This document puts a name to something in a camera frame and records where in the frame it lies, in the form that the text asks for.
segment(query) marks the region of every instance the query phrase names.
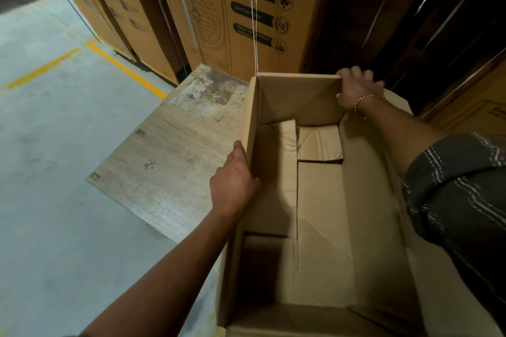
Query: forearm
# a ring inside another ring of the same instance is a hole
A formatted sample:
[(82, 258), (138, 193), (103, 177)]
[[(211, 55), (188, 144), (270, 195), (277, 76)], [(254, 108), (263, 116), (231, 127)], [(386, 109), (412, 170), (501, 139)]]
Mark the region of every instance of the forearm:
[(363, 99), (358, 110), (378, 129), (402, 176), (418, 155), (448, 136), (376, 96)]
[(211, 210), (192, 233), (100, 314), (83, 335), (177, 336), (237, 221)]

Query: hand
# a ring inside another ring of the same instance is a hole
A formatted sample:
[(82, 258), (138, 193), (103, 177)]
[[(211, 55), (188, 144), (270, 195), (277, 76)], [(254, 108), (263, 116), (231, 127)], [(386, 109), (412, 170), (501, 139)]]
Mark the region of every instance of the hand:
[(375, 83), (372, 80), (374, 73), (371, 70), (362, 73), (360, 67), (354, 66), (351, 71), (348, 68), (343, 68), (337, 74), (341, 76), (343, 91), (338, 93), (336, 97), (338, 105), (346, 111), (354, 110), (358, 99), (365, 95), (375, 93), (383, 96), (385, 84), (384, 82)]
[(209, 181), (213, 210), (225, 215), (242, 216), (260, 185), (260, 180), (252, 176), (246, 162), (246, 152), (237, 140), (225, 165), (216, 169), (216, 174)]

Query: wooden board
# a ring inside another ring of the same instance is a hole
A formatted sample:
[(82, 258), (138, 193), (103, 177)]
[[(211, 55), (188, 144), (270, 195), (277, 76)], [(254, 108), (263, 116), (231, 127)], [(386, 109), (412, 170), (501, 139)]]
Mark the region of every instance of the wooden board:
[(232, 150), (247, 89), (200, 65), (87, 181), (180, 242), (211, 209), (209, 179)]

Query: gray floor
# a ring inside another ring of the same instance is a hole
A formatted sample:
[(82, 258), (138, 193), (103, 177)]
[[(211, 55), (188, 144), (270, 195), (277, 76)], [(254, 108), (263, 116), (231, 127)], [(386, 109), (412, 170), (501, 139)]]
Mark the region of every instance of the gray floor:
[[(78, 334), (174, 242), (85, 182), (160, 98), (84, 46), (92, 34), (65, 0), (28, 2), (0, 0), (0, 336), (55, 337)], [(205, 294), (185, 333), (212, 321)]]

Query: open cardboard box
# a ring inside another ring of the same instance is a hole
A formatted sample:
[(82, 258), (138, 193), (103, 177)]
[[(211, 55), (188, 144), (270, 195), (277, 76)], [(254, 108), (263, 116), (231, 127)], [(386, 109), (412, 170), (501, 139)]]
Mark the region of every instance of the open cardboard box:
[[(251, 79), (240, 139), (263, 186), (223, 262), (218, 323), (228, 334), (423, 330), (382, 142), (368, 121), (343, 116), (340, 90), (339, 76)], [(330, 133), (310, 135), (326, 145), (298, 157), (311, 129)]]

